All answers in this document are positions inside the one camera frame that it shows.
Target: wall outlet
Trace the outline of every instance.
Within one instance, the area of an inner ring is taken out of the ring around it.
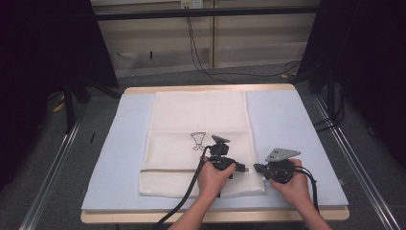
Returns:
[[[180,1],[180,9],[191,9],[192,8],[192,0],[181,0]]]
[[[203,0],[181,0],[180,9],[203,9]]]
[[[203,0],[192,0],[192,9],[203,9]]]

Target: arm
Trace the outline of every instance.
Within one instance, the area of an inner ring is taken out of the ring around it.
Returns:
[[[211,162],[206,161],[197,178],[199,196],[182,217],[170,227],[170,229],[199,229],[204,216],[214,203],[221,188],[223,188],[228,177],[235,170],[236,164],[232,164],[224,171],[219,171]]]
[[[291,159],[295,166],[301,166],[298,159]],[[307,187],[307,177],[303,173],[295,172],[287,184],[280,184],[269,180],[272,187],[280,192],[283,198],[298,210],[304,222],[312,230],[332,229],[314,208]]]

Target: wall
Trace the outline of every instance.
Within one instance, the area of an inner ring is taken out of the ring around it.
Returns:
[[[131,12],[180,9],[180,1],[92,1],[95,12]],[[318,0],[204,0],[204,8],[254,8],[318,5]],[[248,15],[192,18],[192,31],[205,68],[284,63],[302,58],[315,14]],[[181,66],[193,69],[186,18],[100,22],[101,31],[117,69],[154,69]],[[117,57],[137,60],[124,64]],[[117,76],[128,75],[126,71]]]

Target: table edge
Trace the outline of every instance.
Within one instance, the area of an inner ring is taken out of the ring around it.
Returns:
[[[151,87],[128,87],[124,94],[146,94],[170,91],[205,91],[205,90],[296,90],[293,84],[220,84],[220,85],[183,85],[183,86],[151,86]]]
[[[82,211],[80,218],[84,223],[156,223],[166,212],[92,212]],[[175,213],[166,222],[176,222],[183,212]],[[350,217],[347,206],[321,208],[320,214],[325,220],[338,221]],[[277,222],[302,221],[294,209],[271,209],[251,211],[211,211],[203,219],[205,223],[221,222]]]

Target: metal rail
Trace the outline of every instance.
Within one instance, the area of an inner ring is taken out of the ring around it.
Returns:
[[[237,15],[265,15],[265,14],[295,14],[315,13],[319,6],[292,6],[292,7],[264,7],[264,8],[224,8],[224,9],[189,9],[165,11],[125,11],[125,12],[97,12],[95,14],[70,15],[69,19],[91,19],[98,21],[153,19],[175,17],[206,17],[206,16],[237,16]],[[47,17],[60,17],[60,15],[47,15]]]
[[[24,217],[19,230],[34,230],[36,228],[36,225],[39,222],[39,218],[41,217],[42,211],[44,210],[48,198],[51,195],[51,191],[54,187],[54,184],[56,183],[56,179],[63,165],[63,162],[65,161],[69,149],[71,148],[75,140],[76,134],[78,133],[79,125],[86,111],[86,107],[87,107],[86,105],[83,106],[83,109],[81,110],[73,128],[69,133],[65,134],[63,142],[60,145],[59,150],[56,154],[54,163],[52,164],[50,170],[48,171],[48,174],[45,177],[44,182],[42,183],[41,188],[39,189],[39,192],[36,195],[33,204],[31,205],[29,211]]]
[[[328,112],[325,101],[320,96],[315,96],[315,100],[323,116],[327,119]],[[328,122],[328,125],[331,126],[331,132],[334,135],[334,138],[336,139],[338,145],[341,148],[341,151],[344,153],[347,161],[349,162],[362,189],[370,200],[373,209],[385,226],[385,229],[400,230],[401,228],[397,223],[391,209],[368,176],[341,128],[338,126],[334,126],[331,122]]]

